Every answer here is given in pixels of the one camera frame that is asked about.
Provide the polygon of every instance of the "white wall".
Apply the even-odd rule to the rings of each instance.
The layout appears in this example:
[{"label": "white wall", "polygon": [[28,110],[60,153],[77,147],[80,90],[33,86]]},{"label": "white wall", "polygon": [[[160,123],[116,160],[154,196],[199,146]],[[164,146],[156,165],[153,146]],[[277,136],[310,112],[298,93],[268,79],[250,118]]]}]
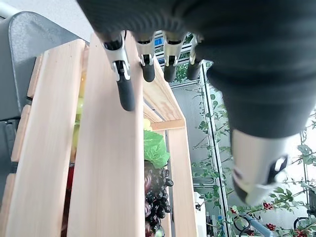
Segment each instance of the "white wall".
[{"label": "white wall", "polygon": [[75,0],[0,0],[19,10],[36,12],[84,40],[93,32]]}]

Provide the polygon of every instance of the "green grape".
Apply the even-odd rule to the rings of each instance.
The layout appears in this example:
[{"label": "green grape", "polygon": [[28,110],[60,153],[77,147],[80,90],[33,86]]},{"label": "green grape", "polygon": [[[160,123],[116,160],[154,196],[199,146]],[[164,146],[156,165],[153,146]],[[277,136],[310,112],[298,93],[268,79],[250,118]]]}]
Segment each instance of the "green grape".
[{"label": "green grape", "polygon": [[74,133],[73,133],[73,147],[74,148],[77,148],[78,136],[79,136],[79,125],[76,124],[74,127]]},{"label": "green grape", "polygon": [[82,108],[83,108],[83,98],[78,98],[78,103],[77,103],[77,115],[82,114]]}]

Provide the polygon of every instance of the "metal frame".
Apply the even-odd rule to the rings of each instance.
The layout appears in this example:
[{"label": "metal frame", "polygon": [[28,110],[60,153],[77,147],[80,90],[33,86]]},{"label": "metal frame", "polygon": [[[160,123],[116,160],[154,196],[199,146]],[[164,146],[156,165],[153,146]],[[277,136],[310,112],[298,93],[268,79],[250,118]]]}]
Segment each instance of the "metal frame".
[{"label": "metal frame", "polygon": [[[162,37],[162,36],[163,36],[162,32],[158,32],[155,34],[155,38]],[[191,47],[192,47],[191,43],[183,45],[183,47],[181,49],[181,53],[190,52]],[[163,58],[163,54],[164,54],[164,51],[161,51],[161,52],[156,53],[155,55],[156,55],[157,59],[161,59],[161,58]],[[181,65],[184,63],[189,63],[189,58],[179,60],[177,65]],[[205,114],[210,113],[210,115],[211,115],[210,118],[205,117],[205,120],[208,123],[208,127],[209,127],[208,142],[212,147],[214,147],[214,149],[212,149],[210,151],[210,153],[212,155],[212,163],[213,163],[214,167],[216,168],[216,170],[220,174],[220,178],[214,179],[215,183],[219,186],[219,194],[220,194],[219,201],[220,201],[220,205],[221,205],[220,212],[221,212],[222,217],[225,218],[225,220],[228,220],[228,216],[226,215],[226,213],[228,211],[228,205],[227,205],[225,187],[223,186],[223,183],[222,183],[223,172],[222,172],[222,166],[221,166],[220,152],[219,152],[218,144],[217,144],[216,139],[215,139],[216,129],[215,129],[215,121],[214,121],[214,118],[212,116],[213,109],[212,109],[212,103],[211,103],[211,98],[210,98],[210,94],[211,94],[210,93],[210,86],[207,83],[207,77],[206,77],[206,71],[208,68],[209,67],[206,67],[206,61],[203,61],[202,67],[200,69],[200,76],[199,76],[200,79],[194,80],[194,81],[186,81],[186,82],[179,83],[179,84],[174,84],[174,85],[171,85],[170,87],[172,89],[174,89],[174,88],[180,88],[180,87],[184,87],[184,86],[188,86],[188,85],[192,85],[192,84],[196,84],[196,83],[200,84],[201,91],[203,92],[202,101],[203,101]],[[224,224],[224,233],[225,233],[225,236],[227,236],[227,237],[230,236],[230,233],[231,233],[231,225],[230,224],[227,224],[227,223]]]},{"label": "metal frame", "polygon": [[[218,143],[216,142],[216,138],[215,138],[215,132],[216,132],[216,128],[215,128],[215,121],[214,121],[214,116],[213,116],[213,107],[212,107],[212,103],[211,103],[211,98],[210,98],[210,86],[207,82],[207,77],[206,77],[206,64],[205,62],[202,63],[202,67],[200,70],[200,74],[202,74],[201,77],[201,81],[203,83],[203,85],[201,85],[202,91],[203,91],[203,97],[204,97],[204,111],[205,113],[210,113],[210,117],[206,119],[206,122],[208,123],[208,131],[209,131],[209,143],[212,147],[214,147],[214,149],[212,149],[211,152],[211,156],[212,156],[212,161],[213,161],[213,165],[214,167],[217,169],[217,171],[220,174],[219,178],[216,178],[216,184],[219,186],[219,194],[220,194],[220,205],[221,205],[221,215],[223,218],[225,218],[225,220],[229,221],[229,216],[226,215],[227,211],[228,211],[228,205],[227,205],[227,198],[226,198],[226,190],[225,190],[225,186],[223,185],[223,172],[222,172],[222,165],[221,165],[221,159],[220,159],[220,152],[219,152],[219,148],[218,148]],[[225,236],[229,237],[230,233],[231,233],[231,225],[225,223],[224,224],[224,233]]]}]

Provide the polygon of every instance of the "green leaf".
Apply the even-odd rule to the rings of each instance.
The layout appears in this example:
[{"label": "green leaf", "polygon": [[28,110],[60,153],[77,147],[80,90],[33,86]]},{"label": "green leaf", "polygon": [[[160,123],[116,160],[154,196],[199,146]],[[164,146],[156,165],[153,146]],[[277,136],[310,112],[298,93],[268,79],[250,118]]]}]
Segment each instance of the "green leaf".
[{"label": "green leaf", "polygon": [[281,188],[281,187],[277,187],[277,188],[274,190],[274,192],[277,193],[277,194],[284,194],[284,190],[283,190],[283,188]]},{"label": "green leaf", "polygon": [[144,131],[144,159],[158,169],[164,167],[169,158],[170,154],[167,152],[163,136],[152,131]]},{"label": "green leaf", "polygon": [[218,105],[218,102],[216,100],[213,101],[213,109],[215,110],[216,106]]},{"label": "green leaf", "polygon": [[292,196],[292,192],[291,192],[289,189],[286,189],[286,193],[287,193],[289,196]]},{"label": "green leaf", "polygon": [[297,146],[297,149],[303,154],[303,155],[309,155],[312,153],[312,149],[307,145],[299,145]]}]

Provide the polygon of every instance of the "wooden plank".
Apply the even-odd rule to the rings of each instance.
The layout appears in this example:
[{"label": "wooden plank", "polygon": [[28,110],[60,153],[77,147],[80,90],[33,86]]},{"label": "wooden plank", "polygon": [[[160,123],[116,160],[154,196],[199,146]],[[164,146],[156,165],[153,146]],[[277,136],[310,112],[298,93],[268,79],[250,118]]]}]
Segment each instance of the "wooden plank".
[{"label": "wooden plank", "polygon": [[151,124],[153,131],[164,131],[169,129],[178,129],[185,127],[184,119],[163,121],[163,122],[154,122]]},{"label": "wooden plank", "polygon": [[[29,120],[31,106],[24,106],[21,114],[21,119],[19,121],[18,129],[16,132],[13,150],[11,154],[11,161],[18,162],[21,156],[22,144],[24,141],[25,130]],[[0,212],[0,237],[5,236],[6,224],[9,216],[9,208],[12,200],[12,193],[15,181],[15,174],[9,174],[6,178],[5,189],[2,197],[2,205]]]},{"label": "wooden plank", "polygon": [[12,199],[15,174],[9,174],[6,178],[5,189],[2,197],[2,205],[0,212],[0,237],[5,236],[6,225],[9,216],[10,204]]},{"label": "wooden plank", "polygon": [[32,99],[34,97],[36,85],[38,83],[38,79],[39,79],[39,75],[40,75],[42,58],[43,58],[42,55],[40,55],[36,58],[34,68],[33,68],[33,73],[32,73],[30,84],[29,84],[27,96],[29,98],[32,98]]},{"label": "wooden plank", "polygon": [[11,154],[11,161],[18,162],[21,156],[22,144],[25,136],[25,130],[28,124],[29,116],[30,116],[31,106],[24,106],[21,114],[21,119],[19,121],[18,130],[16,132],[13,150]]},{"label": "wooden plank", "polygon": [[143,76],[126,36],[135,111],[119,102],[116,75],[93,35],[68,220],[68,237],[144,237]]},{"label": "wooden plank", "polygon": [[168,131],[176,236],[198,236],[187,129]]},{"label": "wooden plank", "polygon": [[[164,140],[166,138],[166,132],[165,131],[156,131],[156,133],[161,134],[164,137]],[[169,187],[166,187],[166,192],[169,196]],[[163,218],[161,220],[161,226],[164,229],[164,233],[165,233],[165,237],[171,237],[171,214],[170,213],[166,213],[165,218]]]},{"label": "wooden plank", "polygon": [[153,111],[145,102],[144,102],[144,118],[150,120],[150,122],[162,122],[162,118],[160,118],[155,111]]},{"label": "wooden plank", "polygon": [[154,58],[155,79],[143,83],[144,98],[164,118],[165,121],[183,119],[183,113],[171,91],[169,84],[163,78],[163,71]]},{"label": "wooden plank", "polygon": [[85,42],[43,54],[6,237],[60,236]]}]

